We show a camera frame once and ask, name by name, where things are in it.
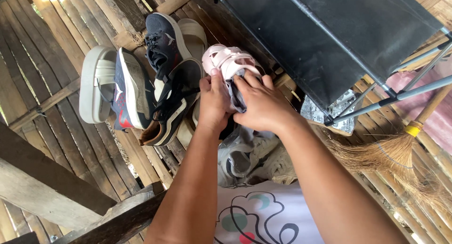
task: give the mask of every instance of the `broom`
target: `broom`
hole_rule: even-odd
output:
[[[422,130],[424,122],[433,113],[438,104],[452,89],[452,84],[442,87],[427,103],[418,117],[411,121],[399,134],[374,143],[348,146],[330,140],[328,148],[331,153],[350,171],[373,172],[389,171],[401,182],[417,188],[419,181],[413,171],[411,161],[412,143]]]

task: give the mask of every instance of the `person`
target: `person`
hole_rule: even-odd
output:
[[[212,70],[211,76],[199,82],[201,106],[198,127],[178,174],[149,226],[145,244],[409,243],[381,206],[334,158],[310,129],[308,122],[274,88],[270,76],[263,76],[260,83],[246,72],[243,78],[234,76],[234,83],[247,106],[245,113],[234,114],[234,121],[257,131],[276,134],[290,155],[298,184],[284,185],[291,187],[292,191],[281,195],[281,198],[273,196],[270,202],[264,197],[269,197],[272,192],[246,191],[244,195],[235,195],[235,198],[247,197],[242,199],[244,203],[258,202],[259,205],[254,207],[234,205],[221,197],[226,193],[221,192],[224,188],[217,187],[217,146],[219,134],[230,116],[226,112],[229,100],[222,75],[218,70]],[[272,185],[277,185],[272,186],[274,192],[284,189],[282,185]],[[294,185],[301,190],[295,191]],[[247,189],[238,188],[231,192]],[[262,201],[253,199],[262,194]],[[218,205],[228,202],[231,206],[223,211],[230,211],[231,214],[220,222],[221,207]],[[281,225],[278,222],[265,225],[275,220],[272,216],[259,220],[258,210],[272,206],[290,210],[284,215],[296,222],[284,223],[280,218],[277,221],[283,222]],[[241,214],[236,213],[237,210],[246,210],[246,217],[242,217],[245,223],[239,220]],[[250,223],[255,232],[245,233],[242,229]],[[239,237],[228,239],[219,236],[224,234]]]

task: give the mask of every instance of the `finger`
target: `finger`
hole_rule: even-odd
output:
[[[250,85],[238,75],[234,75],[234,83],[242,94],[251,88]]]
[[[245,114],[246,114],[246,113],[238,113],[238,112],[236,112],[236,113],[234,114],[234,116],[233,116],[234,122],[235,122],[235,123],[238,123],[238,124],[240,124],[240,125],[243,125],[243,118],[245,117]]]
[[[223,75],[222,73],[214,68],[212,69],[212,71],[210,71],[211,74],[211,85],[212,85],[212,89],[214,91],[221,91],[224,87],[224,83],[223,83]]]
[[[210,77],[204,77],[199,80],[199,89],[201,93],[208,92],[211,89],[211,85],[209,83]]]
[[[253,88],[259,88],[262,87],[262,84],[260,84],[259,80],[256,78],[256,76],[254,76],[254,74],[249,71],[246,70],[245,71],[245,76],[244,79],[246,80],[246,82]]]
[[[266,88],[271,90],[274,89],[272,78],[269,75],[264,75],[262,77],[262,83]]]

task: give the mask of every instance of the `pink sandal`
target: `pink sandal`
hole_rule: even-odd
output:
[[[255,65],[256,60],[238,47],[212,45],[202,56],[202,67],[206,73],[210,75],[212,69],[217,68],[225,80],[231,79],[241,69],[248,69],[257,77],[261,77]]]

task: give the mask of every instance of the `graphic print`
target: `graphic print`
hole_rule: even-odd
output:
[[[231,206],[223,209],[217,218],[215,241],[219,244],[291,244],[298,237],[296,224],[284,223],[284,204],[274,194],[255,191],[238,195]]]

